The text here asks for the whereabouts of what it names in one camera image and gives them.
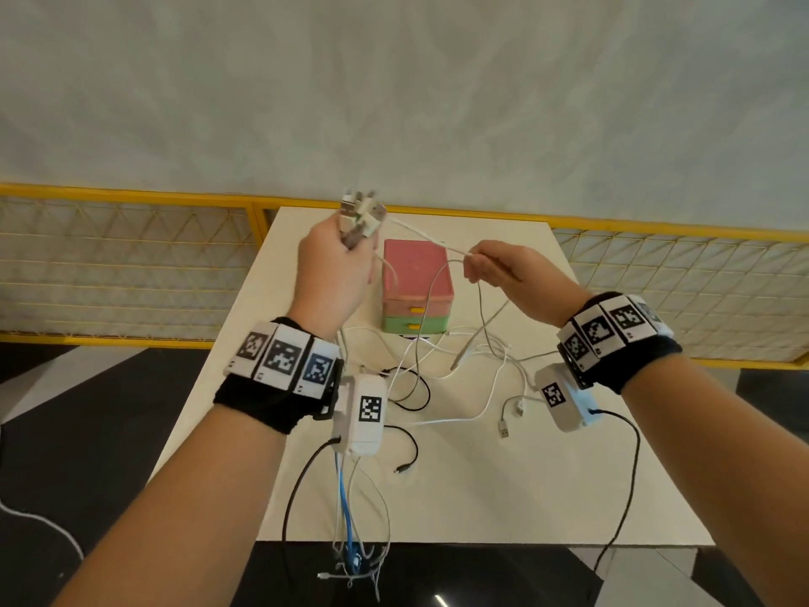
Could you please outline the person's left hand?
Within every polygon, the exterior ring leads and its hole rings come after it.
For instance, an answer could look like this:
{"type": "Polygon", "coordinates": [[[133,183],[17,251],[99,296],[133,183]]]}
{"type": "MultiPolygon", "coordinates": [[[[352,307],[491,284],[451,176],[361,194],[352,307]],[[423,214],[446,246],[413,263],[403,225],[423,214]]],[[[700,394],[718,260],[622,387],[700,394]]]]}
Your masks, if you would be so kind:
{"type": "Polygon", "coordinates": [[[351,254],[340,240],[339,213],[316,224],[298,244],[294,293],[287,316],[320,339],[334,340],[361,304],[376,253],[351,254]]]}

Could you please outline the person's right hand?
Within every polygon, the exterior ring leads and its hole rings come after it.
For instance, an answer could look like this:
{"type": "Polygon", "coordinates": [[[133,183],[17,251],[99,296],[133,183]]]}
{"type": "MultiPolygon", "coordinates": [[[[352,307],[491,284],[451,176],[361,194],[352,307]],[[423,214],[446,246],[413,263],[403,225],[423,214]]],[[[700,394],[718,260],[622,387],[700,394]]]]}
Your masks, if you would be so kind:
{"type": "Polygon", "coordinates": [[[532,320],[561,328],[593,295],[530,247],[483,240],[468,255],[488,255],[506,269],[506,283],[488,283],[503,291],[532,320]]]}

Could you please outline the bundle of white cable plugs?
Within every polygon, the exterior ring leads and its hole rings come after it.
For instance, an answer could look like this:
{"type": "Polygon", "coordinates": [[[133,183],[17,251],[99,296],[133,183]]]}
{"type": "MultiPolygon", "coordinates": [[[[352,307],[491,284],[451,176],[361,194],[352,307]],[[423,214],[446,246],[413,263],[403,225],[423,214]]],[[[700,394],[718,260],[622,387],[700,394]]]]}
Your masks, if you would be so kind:
{"type": "Polygon", "coordinates": [[[340,240],[348,250],[373,236],[388,215],[375,190],[363,193],[347,189],[341,197],[338,213],[340,240]]]}

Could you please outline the person's right forearm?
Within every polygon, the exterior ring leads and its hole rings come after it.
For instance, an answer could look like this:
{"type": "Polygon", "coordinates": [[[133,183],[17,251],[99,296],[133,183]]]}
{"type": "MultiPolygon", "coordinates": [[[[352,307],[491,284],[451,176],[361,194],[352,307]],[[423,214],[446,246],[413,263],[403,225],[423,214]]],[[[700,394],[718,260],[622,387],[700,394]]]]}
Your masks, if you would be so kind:
{"type": "Polygon", "coordinates": [[[809,444],[683,355],[642,368],[621,396],[766,607],[809,607],[809,444]]]}

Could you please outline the person's left forearm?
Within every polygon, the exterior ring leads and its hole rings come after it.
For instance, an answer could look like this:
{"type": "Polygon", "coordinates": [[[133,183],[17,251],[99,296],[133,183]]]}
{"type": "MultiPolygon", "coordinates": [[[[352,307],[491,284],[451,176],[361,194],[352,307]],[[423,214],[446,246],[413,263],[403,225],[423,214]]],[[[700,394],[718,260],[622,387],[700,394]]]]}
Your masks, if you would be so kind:
{"type": "Polygon", "coordinates": [[[52,607],[228,607],[286,443],[248,415],[213,406],[52,607]]]}

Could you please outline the pink and green drawer box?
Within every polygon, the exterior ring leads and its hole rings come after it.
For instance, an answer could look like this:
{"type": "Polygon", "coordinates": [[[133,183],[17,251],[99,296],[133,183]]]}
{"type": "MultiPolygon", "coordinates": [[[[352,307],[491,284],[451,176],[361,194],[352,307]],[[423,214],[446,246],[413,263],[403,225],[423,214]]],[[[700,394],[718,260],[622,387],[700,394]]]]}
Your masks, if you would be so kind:
{"type": "Polygon", "coordinates": [[[382,318],[385,333],[430,336],[448,330],[455,290],[445,247],[428,241],[383,243],[382,318]]]}

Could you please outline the black wristband with marker tags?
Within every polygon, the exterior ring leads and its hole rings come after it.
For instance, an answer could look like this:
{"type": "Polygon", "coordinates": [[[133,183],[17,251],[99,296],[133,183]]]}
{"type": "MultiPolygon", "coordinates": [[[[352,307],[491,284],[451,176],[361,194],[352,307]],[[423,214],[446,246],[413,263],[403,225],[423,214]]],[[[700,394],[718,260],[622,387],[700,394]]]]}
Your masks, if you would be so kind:
{"type": "Polygon", "coordinates": [[[333,418],[344,366],[337,344],[278,317],[249,330],[213,402],[288,435],[303,418],[333,418]]]}
{"type": "Polygon", "coordinates": [[[574,382],[620,395],[644,367],[683,348],[640,295],[608,291],[590,298],[558,331],[558,351],[574,382]]]}

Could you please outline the yellow mesh fence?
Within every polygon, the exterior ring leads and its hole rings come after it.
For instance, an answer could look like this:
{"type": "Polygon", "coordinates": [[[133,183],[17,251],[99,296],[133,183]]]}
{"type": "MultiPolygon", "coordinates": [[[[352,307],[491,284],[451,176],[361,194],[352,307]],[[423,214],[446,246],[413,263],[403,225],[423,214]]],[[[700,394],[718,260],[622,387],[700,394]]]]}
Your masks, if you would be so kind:
{"type": "MultiPolygon", "coordinates": [[[[265,211],[282,207],[312,209],[337,209],[339,202],[310,200],[284,196],[249,196],[215,193],[168,193],[136,191],[127,189],[81,188],[48,186],[25,183],[0,183],[0,196],[14,196],[34,200],[67,200],[128,204],[169,204],[180,206],[207,206],[243,209],[247,212],[250,227],[257,244],[266,239],[269,223],[265,211]]],[[[730,238],[809,244],[809,232],[774,231],[757,228],[728,226],[705,226],[677,223],[642,222],[635,220],[557,216],[532,213],[501,213],[496,211],[437,209],[430,207],[393,204],[390,213],[412,215],[447,216],[460,218],[485,218],[496,220],[547,223],[551,228],[577,229],[584,231],[628,232],[638,234],[662,234],[706,238],[730,238]]]]}

